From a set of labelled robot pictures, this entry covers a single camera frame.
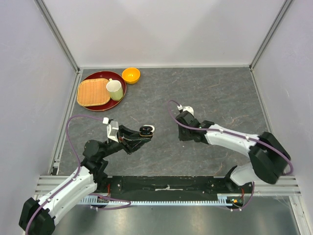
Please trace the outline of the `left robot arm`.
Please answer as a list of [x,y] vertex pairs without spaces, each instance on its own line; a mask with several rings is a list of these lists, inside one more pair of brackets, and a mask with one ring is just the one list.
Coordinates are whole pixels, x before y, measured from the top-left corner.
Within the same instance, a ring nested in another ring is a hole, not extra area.
[[89,140],[84,146],[84,159],[75,171],[40,199],[29,198],[23,205],[19,226],[27,235],[50,235],[61,218],[93,192],[107,188],[105,168],[108,157],[120,150],[132,154],[151,141],[154,126],[144,125],[133,131],[116,121],[107,126],[105,142]]

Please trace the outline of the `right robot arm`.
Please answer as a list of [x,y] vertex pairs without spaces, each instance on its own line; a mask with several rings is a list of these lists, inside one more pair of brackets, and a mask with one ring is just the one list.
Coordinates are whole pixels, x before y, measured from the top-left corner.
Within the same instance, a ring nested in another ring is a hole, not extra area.
[[224,187],[228,192],[234,193],[256,180],[274,185],[291,163],[291,157],[272,133],[252,135],[232,131],[207,120],[199,122],[189,111],[181,111],[175,121],[180,141],[217,145],[249,158],[247,164],[232,167],[225,176]]

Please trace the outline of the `black earbud charging case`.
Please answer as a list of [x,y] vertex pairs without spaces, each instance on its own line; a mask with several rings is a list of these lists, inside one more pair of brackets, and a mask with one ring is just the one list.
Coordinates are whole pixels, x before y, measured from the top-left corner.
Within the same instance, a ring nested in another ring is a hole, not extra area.
[[139,134],[142,137],[152,137],[155,131],[155,127],[153,125],[143,125],[139,129]]

